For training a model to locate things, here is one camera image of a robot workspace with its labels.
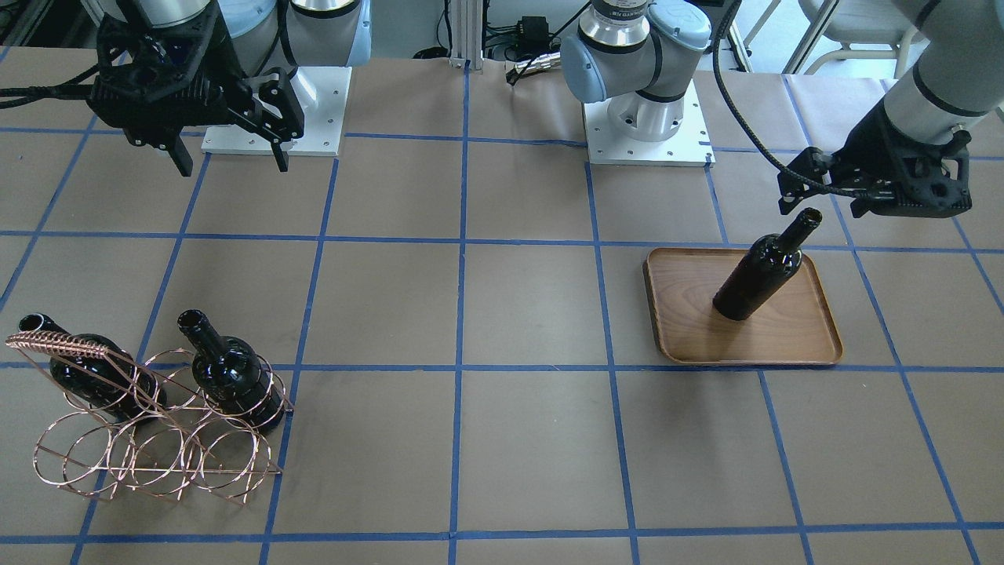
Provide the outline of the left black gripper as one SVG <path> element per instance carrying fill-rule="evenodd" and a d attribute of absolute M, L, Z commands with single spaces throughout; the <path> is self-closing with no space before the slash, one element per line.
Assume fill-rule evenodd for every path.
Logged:
<path fill-rule="evenodd" d="M 777 175 L 778 208 L 792 214 L 802 200 L 824 193 L 849 196 L 853 218 L 865 214 L 947 218 L 972 208 L 967 129 L 946 144 L 908 138 L 878 103 L 851 130 L 842 149 L 826 154 L 807 147 Z"/>

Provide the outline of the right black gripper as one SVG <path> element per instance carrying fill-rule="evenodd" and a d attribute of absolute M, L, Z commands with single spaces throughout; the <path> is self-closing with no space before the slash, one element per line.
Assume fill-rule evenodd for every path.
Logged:
<path fill-rule="evenodd" d="M 193 160 L 187 126 L 237 126 L 271 147 L 289 171 L 284 143 L 304 135 L 304 110 L 288 71 L 251 75 L 222 12 L 107 12 L 96 36 L 97 73 L 86 103 L 137 146 L 166 150 L 183 177 Z"/>

